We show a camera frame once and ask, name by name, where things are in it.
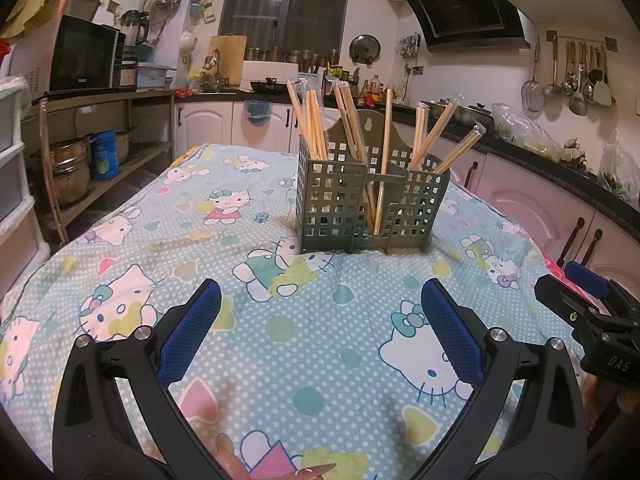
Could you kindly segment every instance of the polka dot tablecloth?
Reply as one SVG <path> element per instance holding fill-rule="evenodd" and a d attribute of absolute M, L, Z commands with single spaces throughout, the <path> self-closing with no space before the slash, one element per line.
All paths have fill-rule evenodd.
<path fill-rule="evenodd" d="M 74 339 L 154 324 L 204 278 L 220 284 L 221 311 L 169 391 L 205 446 L 224 431 L 255 479 L 322 463 L 337 463 L 327 480 L 404 479 L 425 460 L 472 391 L 419 305 L 430 278 L 487 326 L 534 343 L 558 336 L 580 352 L 534 298 L 552 265 L 481 200 L 449 184 L 426 254 L 299 254 L 296 171 L 295 156 L 203 145 L 7 295 L 0 398 L 47 465 Z M 118 384 L 143 450 L 159 458 Z M 521 388 L 484 456 L 498 449 Z"/>

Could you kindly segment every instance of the blue gripper pad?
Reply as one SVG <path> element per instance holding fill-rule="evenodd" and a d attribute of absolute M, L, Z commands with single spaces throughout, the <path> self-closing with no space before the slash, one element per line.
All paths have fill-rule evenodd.
<path fill-rule="evenodd" d="M 586 290 L 598 300 L 604 300 L 609 295 L 607 282 L 577 262 L 567 263 L 564 267 L 564 275 L 570 282 Z"/>
<path fill-rule="evenodd" d="M 446 297 L 436 283 L 432 279 L 422 287 L 422 310 L 458 378 L 477 388 L 484 377 L 481 350 L 451 306 L 453 299 Z"/>
<path fill-rule="evenodd" d="M 220 312 L 222 292 L 211 282 L 195 298 L 188 312 L 166 340 L 160 351 L 160 366 L 156 374 L 163 387 L 182 380 L 198 348 Z"/>

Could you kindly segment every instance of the green plastic basket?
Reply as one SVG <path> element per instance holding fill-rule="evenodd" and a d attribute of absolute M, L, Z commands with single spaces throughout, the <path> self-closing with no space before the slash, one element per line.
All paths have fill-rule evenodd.
<path fill-rule="evenodd" d="M 440 159 L 429 154 L 422 171 L 408 170 L 411 148 L 391 125 L 386 174 L 380 174 L 385 117 L 375 110 L 358 110 L 365 136 L 367 166 L 348 151 L 342 120 L 327 131 L 329 160 L 313 160 L 300 136 L 296 231 L 300 249 L 347 251 L 418 247 L 431 243 L 433 221 L 449 184 L 449 170 L 433 173 Z M 383 222 L 380 234 L 369 233 L 365 222 L 366 203 L 362 192 L 373 184 L 385 183 Z"/>

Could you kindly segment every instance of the range hood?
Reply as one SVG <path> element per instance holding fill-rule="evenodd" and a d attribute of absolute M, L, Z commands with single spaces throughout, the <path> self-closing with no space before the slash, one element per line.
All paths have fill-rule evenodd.
<path fill-rule="evenodd" d="M 407 0 L 429 52 L 475 47 L 531 48 L 507 0 Z"/>

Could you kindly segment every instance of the countertop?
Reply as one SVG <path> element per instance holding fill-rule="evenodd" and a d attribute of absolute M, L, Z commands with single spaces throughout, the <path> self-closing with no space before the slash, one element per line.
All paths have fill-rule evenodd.
<path fill-rule="evenodd" d="M 288 94 L 280 96 L 268 96 L 239 90 L 220 92 L 217 94 L 198 94 L 185 99 L 176 99 L 176 104 L 197 103 L 197 102 L 222 102 L 233 101 L 242 102 L 247 99 L 269 101 L 274 104 L 291 104 Z M 328 108 L 336 108 L 333 97 L 325 98 L 324 105 Z M 375 106 L 375 109 L 384 113 L 384 106 Z M 394 106 L 392 120 L 407 126 L 415 125 L 415 110 L 407 107 Z M 442 137 L 453 142 L 458 142 L 468 134 L 468 128 L 460 127 L 449 123 L 442 134 Z M 630 236 L 640 242 L 640 212 L 636 211 L 629 204 L 623 202 L 618 197 L 600 187 L 596 182 L 583 176 L 576 171 L 570 170 L 556 164 L 552 160 L 537 153 L 530 152 L 524 148 L 514 146 L 505 142 L 500 137 L 487 133 L 473 147 L 476 152 L 494 155 L 507 162 L 516 164 L 524 170 L 556 184 L 567 192 L 579 198 L 583 202 L 592 206 L 596 211 L 603 214 L 619 227 L 624 229 Z"/>

